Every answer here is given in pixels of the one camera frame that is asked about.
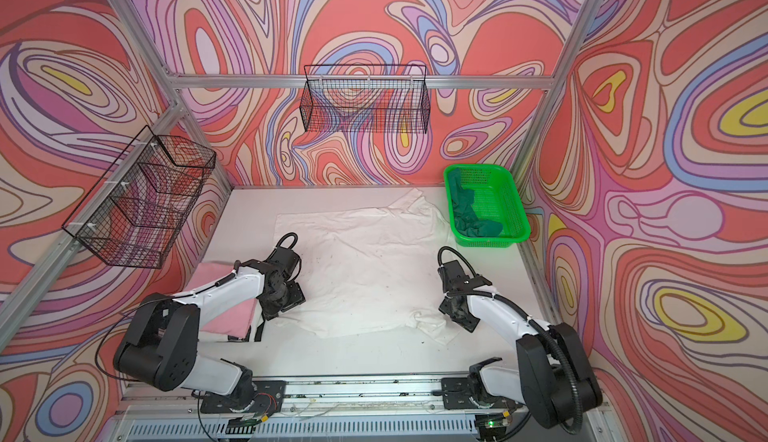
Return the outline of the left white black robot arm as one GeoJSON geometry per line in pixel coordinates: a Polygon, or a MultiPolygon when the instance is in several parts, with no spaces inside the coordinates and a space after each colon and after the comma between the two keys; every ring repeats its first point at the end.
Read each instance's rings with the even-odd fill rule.
{"type": "Polygon", "coordinates": [[[137,307],[113,357],[116,371],[168,392],[182,387],[207,396],[222,409],[255,407],[252,371],[240,364],[198,353],[203,326],[245,301],[256,301],[264,320],[305,302],[297,282],[302,259],[298,235],[288,232],[264,260],[234,263],[224,277],[199,289],[151,294],[137,307]]]}

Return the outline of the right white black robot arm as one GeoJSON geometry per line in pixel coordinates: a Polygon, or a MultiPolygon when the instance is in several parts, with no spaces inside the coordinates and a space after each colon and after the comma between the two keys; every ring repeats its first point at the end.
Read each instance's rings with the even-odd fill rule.
{"type": "Polygon", "coordinates": [[[534,318],[501,295],[468,260],[449,247],[437,252],[443,301],[440,312],[469,333],[490,326],[515,349],[515,367],[491,357],[471,365],[465,377],[442,379],[440,394],[448,410],[501,409],[481,418],[482,441],[507,441],[530,420],[545,429],[561,427],[577,435],[585,415],[603,403],[603,393],[577,331],[567,323],[534,318]]]}

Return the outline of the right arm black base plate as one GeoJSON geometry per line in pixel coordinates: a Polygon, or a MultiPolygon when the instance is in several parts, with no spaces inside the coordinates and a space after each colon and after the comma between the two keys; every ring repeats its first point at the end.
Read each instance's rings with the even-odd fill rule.
{"type": "Polygon", "coordinates": [[[433,392],[442,398],[447,410],[501,410],[512,412],[522,405],[514,400],[490,395],[481,383],[471,376],[445,377],[440,381],[440,388],[433,392]]]}

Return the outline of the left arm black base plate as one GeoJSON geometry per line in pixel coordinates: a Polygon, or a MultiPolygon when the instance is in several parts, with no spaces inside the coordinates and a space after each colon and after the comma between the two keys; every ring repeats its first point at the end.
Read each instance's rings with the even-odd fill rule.
{"type": "Polygon", "coordinates": [[[203,414],[255,414],[270,415],[280,412],[287,382],[285,380],[261,380],[252,381],[253,394],[245,402],[236,399],[234,395],[223,396],[206,392],[200,402],[200,411],[203,414]]]}

